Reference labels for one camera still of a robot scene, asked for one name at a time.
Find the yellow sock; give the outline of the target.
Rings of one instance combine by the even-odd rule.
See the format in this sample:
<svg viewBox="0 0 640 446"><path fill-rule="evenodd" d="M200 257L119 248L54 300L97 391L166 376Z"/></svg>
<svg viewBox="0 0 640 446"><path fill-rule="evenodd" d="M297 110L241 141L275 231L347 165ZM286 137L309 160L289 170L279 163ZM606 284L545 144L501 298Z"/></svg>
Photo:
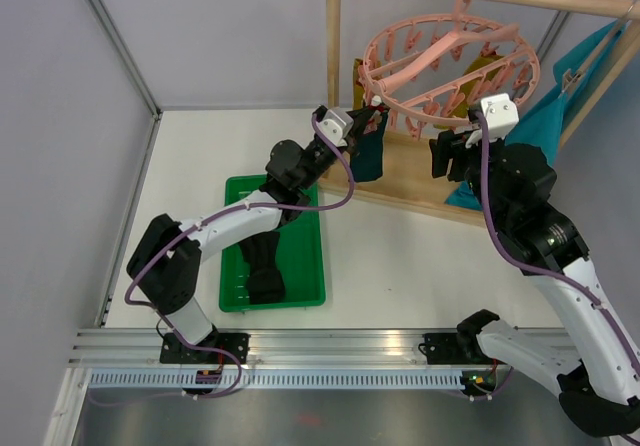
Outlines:
<svg viewBox="0 0 640 446"><path fill-rule="evenodd" d="M366 86L366 83L362 81L363 72L363 59L356 58L353 62L352 68L352 91L353 102L352 108L354 110L360 109L369 104L370 91Z"/></svg>
<svg viewBox="0 0 640 446"><path fill-rule="evenodd" d="M497 53L492 53L487 56L478 56L464 71L464 74L470 74L482 67L488 66L490 64L495 63L496 61L502 59L503 56ZM463 99L454 99L453 103L449 105L449 97L453 93L453 91L447 91L438 96L439 100L444 102L444 105L441 107L441 115L443 117L456 117L467 119L467 114L469 110L469 99L472 96L474 90L477 89L478 85L482 85L485 82L491 82L498 70L494 69L486 74L485 77L477 77L468 82L463 83L460 86L459 93L464 96Z"/></svg>

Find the pink round clip hanger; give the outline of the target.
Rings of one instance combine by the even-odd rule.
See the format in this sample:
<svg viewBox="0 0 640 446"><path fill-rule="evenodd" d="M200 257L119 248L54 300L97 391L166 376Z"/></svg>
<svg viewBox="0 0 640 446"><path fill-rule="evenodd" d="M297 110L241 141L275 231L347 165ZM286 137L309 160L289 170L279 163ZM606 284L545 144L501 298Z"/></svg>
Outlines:
<svg viewBox="0 0 640 446"><path fill-rule="evenodd" d="M522 36L516 22L506 23L473 13L472 0L454 0L450 11L414 15L396 21L373 36L360 57L362 81L371 103L385 106L387 127L402 124L414 138L437 130L463 130L468 118L443 117L438 96L453 91L463 99L460 86L477 77L498 72L491 82L478 85L469 108L486 96L508 93L523 105L535 91L540 63L535 49ZM503 58L470 74L468 66L480 55Z"/></svg>

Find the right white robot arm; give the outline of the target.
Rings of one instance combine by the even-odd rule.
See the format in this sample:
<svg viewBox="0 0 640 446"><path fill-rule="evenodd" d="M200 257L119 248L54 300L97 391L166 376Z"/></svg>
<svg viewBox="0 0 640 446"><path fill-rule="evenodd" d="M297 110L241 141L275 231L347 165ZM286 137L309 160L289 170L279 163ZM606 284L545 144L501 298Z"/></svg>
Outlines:
<svg viewBox="0 0 640 446"><path fill-rule="evenodd" d="M457 326L456 347L542 385L585 434L639 442L639 348L620 325L574 223L549 202L557 175L530 144L469 145L465 133L430 140L432 175L466 182L486 198L487 229L503 258L552 306L576 352L561 354L482 309Z"/></svg>

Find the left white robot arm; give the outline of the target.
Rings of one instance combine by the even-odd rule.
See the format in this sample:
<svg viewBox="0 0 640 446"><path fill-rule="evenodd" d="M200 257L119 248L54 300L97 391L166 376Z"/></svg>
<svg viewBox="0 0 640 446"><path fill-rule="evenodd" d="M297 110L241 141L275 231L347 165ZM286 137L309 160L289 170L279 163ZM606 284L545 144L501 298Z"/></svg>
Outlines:
<svg viewBox="0 0 640 446"><path fill-rule="evenodd" d="M126 266L131 279L125 302L151 308L171 330L186 355L197 363L219 354L218 331L195 297L202 263L224 249L253 238L270 239L304 212L316 211L306 190L335 162L346 172L375 117L379 100L347 111L318 107L311 115L313 138L307 146L281 140L270 151L266 179L245 198L208 217L176 221L167 214L146 228ZM140 289L143 299L132 294Z"/></svg>

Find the dark teal sock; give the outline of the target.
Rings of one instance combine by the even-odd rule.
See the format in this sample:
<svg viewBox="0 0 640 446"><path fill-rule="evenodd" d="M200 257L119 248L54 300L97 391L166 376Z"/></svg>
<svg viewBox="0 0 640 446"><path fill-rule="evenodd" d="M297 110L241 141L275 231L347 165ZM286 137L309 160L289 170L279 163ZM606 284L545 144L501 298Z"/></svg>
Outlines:
<svg viewBox="0 0 640 446"><path fill-rule="evenodd" d="M350 168L356 183L373 182L383 175L384 134L387 115L379 116L367 126L350 158Z"/></svg>

